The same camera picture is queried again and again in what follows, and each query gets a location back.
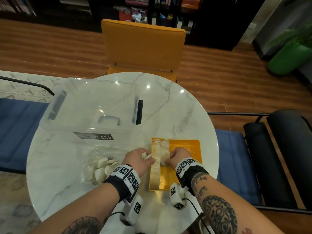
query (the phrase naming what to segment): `chair backrest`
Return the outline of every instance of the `chair backrest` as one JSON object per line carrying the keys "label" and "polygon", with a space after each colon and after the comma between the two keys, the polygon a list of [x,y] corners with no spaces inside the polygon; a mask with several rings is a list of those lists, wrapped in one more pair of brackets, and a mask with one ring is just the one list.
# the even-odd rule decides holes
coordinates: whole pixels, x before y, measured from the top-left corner
{"label": "chair backrest", "polygon": [[108,19],[101,26],[111,63],[153,70],[179,67],[185,30]]}

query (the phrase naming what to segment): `round marble table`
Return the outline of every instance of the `round marble table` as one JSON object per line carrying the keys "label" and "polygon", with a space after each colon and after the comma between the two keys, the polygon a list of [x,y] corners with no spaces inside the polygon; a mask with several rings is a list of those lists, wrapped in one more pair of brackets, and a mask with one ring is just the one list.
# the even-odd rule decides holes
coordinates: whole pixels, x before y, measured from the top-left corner
{"label": "round marble table", "polygon": [[[201,144],[202,161],[214,178],[219,166],[219,149],[213,124],[205,109],[187,90],[153,74],[124,72],[98,79],[135,82],[143,99],[142,124],[133,148],[150,149],[151,137],[197,139]],[[31,201],[41,220],[82,196],[88,189],[81,183],[81,161],[91,148],[65,142],[57,133],[38,128],[27,159],[27,184]],[[142,177],[138,193],[144,200],[137,223],[127,227],[119,215],[109,218],[101,233],[181,233],[197,218],[193,206],[178,211],[170,205],[169,191],[150,192],[149,175]],[[196,199],[187,193],[197,210]],[[115,211],[121,211],[123,202]]]}

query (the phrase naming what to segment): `rug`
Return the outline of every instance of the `rug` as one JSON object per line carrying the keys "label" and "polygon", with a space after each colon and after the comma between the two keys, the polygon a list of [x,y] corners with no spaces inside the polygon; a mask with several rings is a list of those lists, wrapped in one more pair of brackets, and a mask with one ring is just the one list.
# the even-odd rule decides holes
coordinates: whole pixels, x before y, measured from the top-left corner
{"label": "rug", "polygon": [[[57,91],[63,80],[53,76],[1,70],[0,76],[42,84],[53,92]],[[49,103],[53,96],[40,87],[0,79],[0,98]],[[26,234],[40,224],[29,198],[25,175],[0,172],[0,190],[1,234]]]}

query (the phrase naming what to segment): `green plant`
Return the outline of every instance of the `green plant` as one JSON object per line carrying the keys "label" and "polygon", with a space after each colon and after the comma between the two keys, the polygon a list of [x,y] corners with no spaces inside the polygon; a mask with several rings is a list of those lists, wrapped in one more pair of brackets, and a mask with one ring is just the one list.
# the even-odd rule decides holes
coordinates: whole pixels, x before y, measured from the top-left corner
{"label": "green plant", "polygon": [[303,46],[312,48],[312,20],[298,29],[285,30],[275,39],[272,39],[268,45],[279,46],[286,43],[300,43]]}

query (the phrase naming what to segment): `potted plant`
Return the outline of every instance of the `potted plant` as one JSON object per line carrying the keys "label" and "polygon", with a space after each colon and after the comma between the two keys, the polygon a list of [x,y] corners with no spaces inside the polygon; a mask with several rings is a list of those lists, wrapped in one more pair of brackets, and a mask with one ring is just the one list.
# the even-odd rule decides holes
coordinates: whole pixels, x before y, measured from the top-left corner
{"label": "potted plant", "polygon": [[285,30],[268,45],[284,45],[269,62],[268,71],[276,76],[289,74],[312,57],[312,20],[298,29]]}

